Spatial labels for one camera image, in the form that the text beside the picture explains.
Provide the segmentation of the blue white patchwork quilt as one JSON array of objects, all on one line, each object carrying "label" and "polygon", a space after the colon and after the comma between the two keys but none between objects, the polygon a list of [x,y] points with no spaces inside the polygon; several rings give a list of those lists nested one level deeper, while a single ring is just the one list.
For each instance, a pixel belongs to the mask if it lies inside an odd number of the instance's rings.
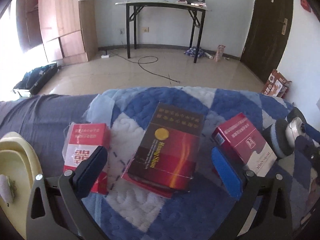
[{"label": "blue white patchwork quilt", "polygon": [[94,182],[82,202],[106,239],[291,239],[310,225],[319,171],[287,142],[299,109],[248,91],[113,89],[88,95]]}]

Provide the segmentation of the light blue sponge ball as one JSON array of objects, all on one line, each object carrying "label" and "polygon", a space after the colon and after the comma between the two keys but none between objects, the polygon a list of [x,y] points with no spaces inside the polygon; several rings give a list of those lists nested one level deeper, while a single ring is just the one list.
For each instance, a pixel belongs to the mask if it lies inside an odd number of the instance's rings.
[{"label": "light blue sponge ball", "polygon": [[1,198],[4,200],[5,204],[12,204],[14,202],[14,194],[11,189],[11,182],[10,179],[3,174],[0,175],[0,188]]}]

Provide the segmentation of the dark blue bed sheet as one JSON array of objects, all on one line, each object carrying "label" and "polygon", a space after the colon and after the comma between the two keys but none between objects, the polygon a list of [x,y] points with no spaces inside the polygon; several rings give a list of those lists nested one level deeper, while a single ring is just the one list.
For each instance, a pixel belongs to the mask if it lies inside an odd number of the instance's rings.
[{"label": "dark blue bed sheet", "polygon": [[62,149],[71,123],[85,123],[95,95],[37,95],[1,102],[1,136],[17,132],[34,148],[47,177],[62,173]]}]

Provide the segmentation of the yellow plastic basin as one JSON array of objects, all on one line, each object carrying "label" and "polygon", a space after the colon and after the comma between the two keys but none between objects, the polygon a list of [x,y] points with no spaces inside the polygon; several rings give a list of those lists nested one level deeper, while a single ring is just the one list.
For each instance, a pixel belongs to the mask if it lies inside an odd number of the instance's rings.
[{"label": "yellow plastic basin", "polygon": [[18,133],[9,132],[1,138],[1,174],[11,182],[14,202],[5,204],[1,198],[1,211],[18,235],[27,238],[26,220],[31,189],[36,175],[42,173],[33,147]]}]

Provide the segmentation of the maroon white cigarette box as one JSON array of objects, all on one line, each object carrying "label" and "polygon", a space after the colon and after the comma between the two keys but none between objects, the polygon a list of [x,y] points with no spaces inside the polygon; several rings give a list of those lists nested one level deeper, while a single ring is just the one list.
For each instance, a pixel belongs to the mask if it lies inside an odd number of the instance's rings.
[{"label": "maroon white cigarette box", "polygon": [[218,148],[233,165],[240,165],[264,177],[277,156],[244,113],[217,126],[212,134]]}]

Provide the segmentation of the black folding table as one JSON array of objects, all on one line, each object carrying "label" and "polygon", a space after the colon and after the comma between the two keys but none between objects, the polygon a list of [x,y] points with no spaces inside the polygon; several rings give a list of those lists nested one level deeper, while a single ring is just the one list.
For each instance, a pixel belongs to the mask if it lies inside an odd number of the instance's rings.
[{"label": "black folding table", "polygon": [[167,43],[178,34],[190,35],[185,41],[190,47],[200,51],[204,21],[210,9],[196,6],[194,3],[125,1],[115,3],[125,7],[125,35],[127,58],[131,57],[131,48],[138,48],[139,27],[155,27],[156,42]]}]

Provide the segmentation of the white power strip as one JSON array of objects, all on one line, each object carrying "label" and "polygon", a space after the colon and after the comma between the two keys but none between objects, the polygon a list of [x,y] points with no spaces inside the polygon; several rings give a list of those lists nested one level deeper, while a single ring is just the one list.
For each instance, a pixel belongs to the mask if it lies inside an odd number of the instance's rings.
[{"label": "white power strip", "polygon": [[109,58],[109,57],[110,57],[110,55],[108,55],[108,54],[107,55],[101,55],[102,59],[106,59],[106,58]]}]

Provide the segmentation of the pink snack bag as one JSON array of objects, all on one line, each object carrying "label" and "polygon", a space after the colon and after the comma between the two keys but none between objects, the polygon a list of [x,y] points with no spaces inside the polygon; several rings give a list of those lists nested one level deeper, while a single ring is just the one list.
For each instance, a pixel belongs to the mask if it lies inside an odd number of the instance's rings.
[{"label": "pink snack bag", "polygon": [[215,56],[214,56],[214,60],[215,60],[216,62],[219,62],[219,61],[222,59],[225,47],[226,47],[226,46],[221,45],[221,44],[218,45],[216,54],[215,54]]}]

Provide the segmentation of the black open suitcase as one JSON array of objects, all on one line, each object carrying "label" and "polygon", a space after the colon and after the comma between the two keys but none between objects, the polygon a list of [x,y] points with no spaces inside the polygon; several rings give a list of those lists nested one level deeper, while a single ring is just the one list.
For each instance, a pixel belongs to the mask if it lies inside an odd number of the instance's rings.
[{"label": "black open suitcase", "polygon": [[13,92],[20,98],[29,98],[37,95],[44,85],[58,72],[57,63],[38,67],[25,73],[23,79],[15,85]]}]

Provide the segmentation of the wooden wardrobe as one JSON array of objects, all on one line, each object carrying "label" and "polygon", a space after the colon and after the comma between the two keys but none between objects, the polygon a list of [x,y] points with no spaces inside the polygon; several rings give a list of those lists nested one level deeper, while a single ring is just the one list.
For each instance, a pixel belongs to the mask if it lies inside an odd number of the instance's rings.
[{"label": "wooden wardrobe", "polygon": [[20,47],[42,45],[47,61],[88,62],[98,52],[94,0],[16,0]]}]

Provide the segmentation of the dark wooden door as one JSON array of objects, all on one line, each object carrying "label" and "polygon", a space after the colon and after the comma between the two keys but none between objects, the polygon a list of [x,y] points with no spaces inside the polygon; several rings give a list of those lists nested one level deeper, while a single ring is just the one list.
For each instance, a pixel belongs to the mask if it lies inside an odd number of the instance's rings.
[{"label": "dark wooden door", "polygon": [[277,69],[287,45],[293,0],[255,0],[251,25],[240,61],[262,82]]}]

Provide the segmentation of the dark red Huangshan box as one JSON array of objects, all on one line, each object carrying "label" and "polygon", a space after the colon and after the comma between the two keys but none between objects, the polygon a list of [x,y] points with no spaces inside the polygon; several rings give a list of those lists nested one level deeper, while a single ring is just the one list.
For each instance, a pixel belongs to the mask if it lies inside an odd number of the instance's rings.
[{"label": "dark red Huangshan box", "polygon": [[204,116],[160,102],[122,178],[164,198],[187,191]]}]

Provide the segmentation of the red white cigarette box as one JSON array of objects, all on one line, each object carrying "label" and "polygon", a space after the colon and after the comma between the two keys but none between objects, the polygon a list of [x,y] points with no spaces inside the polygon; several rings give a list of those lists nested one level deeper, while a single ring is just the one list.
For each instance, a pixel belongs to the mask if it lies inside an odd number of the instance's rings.
[{"label": "red white cigarette box", "polygon": [[76,124],[69,127],[62,150],[63,170],[72,170],[73,189],[79,198],[89,192],[106,195],[107,150],[110,148],[111,132],[105,123]]}]

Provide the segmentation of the orange cardboard box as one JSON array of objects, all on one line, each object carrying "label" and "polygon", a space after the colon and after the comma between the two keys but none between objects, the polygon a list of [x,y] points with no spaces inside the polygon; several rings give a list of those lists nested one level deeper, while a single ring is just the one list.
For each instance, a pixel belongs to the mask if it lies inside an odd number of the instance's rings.
[{"label": "orange cardboard box", "polygon": [[291,83],[292,81],[287,80],[280,72],[274,69],[269,75],[261,93],[283,99],[288,93]]}]

